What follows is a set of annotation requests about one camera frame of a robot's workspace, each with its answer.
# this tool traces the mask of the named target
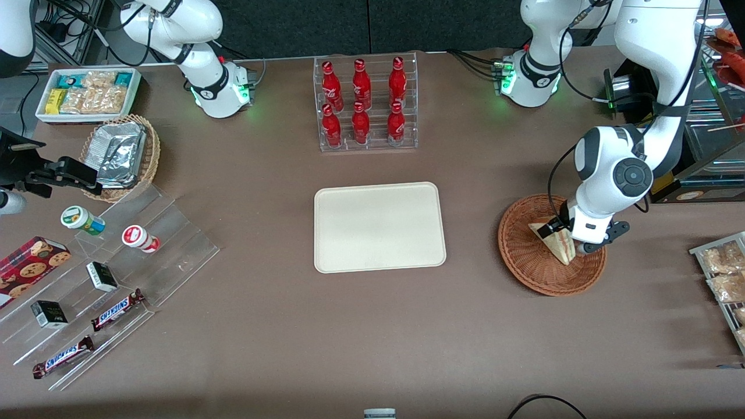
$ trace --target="red cap bottle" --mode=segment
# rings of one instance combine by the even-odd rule
[[[324,61],[321,68],[323,68],[323,95],[333,107],[334,113],[339,113],[344,109],[344,99],[341,98],[341,83],[334,74],[334,66],[331,61]]]
[[[355,76],[352,78],[355,88],[355,100],[362,102],[365,110],[373,107],[372,84],[370,76],[365,71],[365,60],[355,60]]]
[[[393,112],[388,116],[388,144],[398,147],[404,141],[406,118],[401,114],[401,102],[394,102]]]
[[[392,107],[395,102],[401,102],[401,108],[406,107],[406,73],[404,59],[393,58],[393,71],[388,78],[388,104]]]
[[[323,132],[326,135],[326,142],[331,148],[341,147],[341,124],[339,118],[334,115],[334,110],[330,104],[323,104]]]
[[[355,114],[352,115],[352,126],[355,129],[355,141],[365,145],[370,140],[370,117],[365,112],[365,105],[355,102]]]

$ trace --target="snack box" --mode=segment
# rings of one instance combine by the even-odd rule
[[[65,246],[43,237],[34,237],[0,260],[0,309],[70,257]]]
[[[47,100],[49,99],[49,94],[51,93],[52,89],[57,88],[57,83],[59,82],[61,77],[70,76],[70,75],[79,75],[79,74],[91,72],[91,71],[118,72],[118,73],[126,72],[126,73],[132,74],[129,87],[127,88],[127,95],[124,97],[124,105],[121,107],[121,112],[119,113],[89,113],[89,114],[81,114],[81,115],[65,114],[65,113],[48,114],[45,112],[45,107],[46,107]],[[130,110],[132,109],[132,104],[135,101],[135,95],[137,94],[137,87],[139,86],[139,82],[141,78],[142,76],[140,75],[140,72],[138,72],[136,69],[133,69],[131,67],[99,66],[99,67],[83,67],[83,68],[77,68],[77,69],[54,70],[49,75],[49,80],[47,80],[47,84],[44,87],[44,94],[42,94],[42,98],[39,101],[39,106],[37,106],[36,116],[40,121],[46,122],[47,124],[50,124],[50,125],[59,125],[59,124],[81,125],[81,124],[97,124],[102,121],[109,121],[110,119],[129,115]]]

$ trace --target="wicker basket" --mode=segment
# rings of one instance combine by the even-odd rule
[[[554,196],[557,206],[564,201]],[[553,214],[546,194],[531,195],[512,204],[499,222],[499,253],[515,277],[534,291],[557,297],[587,291],[605,269],[606,248],[578,254],[569,266],[562,264],[528,227],[537,218]]]
[[[137,122],[145,126],[148,130],[148,137],[145,140],[145,150],[142,153],[142,161],[140,162],[139,173],[137,174],[137,183],[135,186],[129,189],[104,189],[101,196],[93,195],[90,192],[83,191],[83,193],[91,199],[97,201],[106,201],[115,203],[122,199],[126,194],[131,192],[133,189],[142,189],[138,186],[144,186],[146,183],[150,183],[155,178],[155,172],[158,170],[158,159],[160,158],[160,140],[158,139],[158,133],[153,129],[153,125],[138,115],[127,115],[121,118],[112,119],[111,121],[104,122],[102,125],[111,124],[123,124],[125,122]],[[88,136],[88,141],[83,146],[83,151],[80,153],[80,161],[83,162],[88,154],[88,147],[91,145],[91,139],[93,138],[93,132]]]

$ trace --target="brown table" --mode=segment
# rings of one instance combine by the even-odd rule
[[[567,70],[601,86],[614,48],[578,48]],[[734,339],[687,254],[744,229],[741,204],[630,209],[602,279],[576,297],[517,283],[495,249],[502,212],[545,191],[556,159],[601,106],[566,85],[523,109],[445,54],[419,54],[420,147],[322,155],[313,60],[268,64],[257,102],[210,119],[177,68],[143,67],[134,111],[162,141],[156,184],[222,251],[140,330],[63,392],[0,356],[2,418],[504,418],[523,397],[555,394],[591,418],[745,413]],[[42,155],[77,157],[90,126],[39,123]],[[448,259],[438,268],[323,275],[313,266],[318,189],[431,181],[440,189]],[[565,164],[568,195],[579,180]],[[0,218],[0,254],[33,235],[65,241],[68,205],[102,211],[74,189],[29,196]],[[536,402],[522,418],[552,413]]]

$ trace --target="black wall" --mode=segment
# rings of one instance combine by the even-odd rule
[[[251,58],[519,47],[519,0],[212,0]]]

